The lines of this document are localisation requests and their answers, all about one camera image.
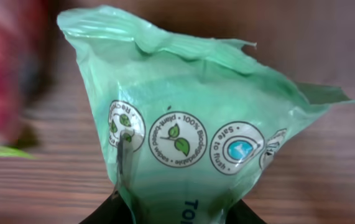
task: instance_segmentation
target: blue water icon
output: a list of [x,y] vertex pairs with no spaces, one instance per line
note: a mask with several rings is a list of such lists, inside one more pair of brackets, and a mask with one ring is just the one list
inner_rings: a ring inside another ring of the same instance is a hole
[[253,147],[247,141],[234,141],[228,146],[228,155],[237,161],[244,160],[252,151]]

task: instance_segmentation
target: blurry pink package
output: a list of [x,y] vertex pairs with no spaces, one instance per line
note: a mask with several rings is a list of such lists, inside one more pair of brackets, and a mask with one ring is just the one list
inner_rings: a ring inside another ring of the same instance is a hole
[[0,0],[0,145],[15,141],[21,130],[18,79],[33,62],[38,47],[36,30],[45,22],[45,1]]

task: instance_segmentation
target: wood grain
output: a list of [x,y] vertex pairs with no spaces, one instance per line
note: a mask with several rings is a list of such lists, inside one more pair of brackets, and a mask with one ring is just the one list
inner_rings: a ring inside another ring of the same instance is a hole
[[[64,9],[102,3],[175,32],[257,42],[248,51],[262,63],[355,98],[355,1],[76,0]],[[50,88],[24,112],[37,159],[0,159],[0,223],[78,223],[113,190],[75,53],[61,34],[54,49]],[[286,143],[245,201],[267,223],[355,224],[355,105]]]

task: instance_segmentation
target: round white logo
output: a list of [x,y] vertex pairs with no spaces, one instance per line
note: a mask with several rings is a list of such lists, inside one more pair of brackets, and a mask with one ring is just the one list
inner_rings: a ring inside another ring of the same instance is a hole
[[149,146],[161,163],[170,167],[188,167],[206,151],[208,138],[201,122],[185,112],[161,116],[151,127]]
[[137,151],[144,142],[145,124],[141,114],[129,103],[113,101],[109,107],[109,143],[117,147],[121,138]]
[[260,156],[260,167],[262,170],[267,168],[274,159],[275,153],[281,148],[282,142],[285,140],[287,129],[277,131],[268,141],[265,146],[265,151]]
[[238,173],[264,147],[260,131],[247,122],[236,121],[221,127],[213,136],[210,159],[222,174]]

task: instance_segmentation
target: green plastic package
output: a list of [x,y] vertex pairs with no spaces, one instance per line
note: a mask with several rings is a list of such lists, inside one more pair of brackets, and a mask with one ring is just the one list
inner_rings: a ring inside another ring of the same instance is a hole
[[111,181],[136,223],[224,223],[287,140],[350,99],[109,6],[62,12]]

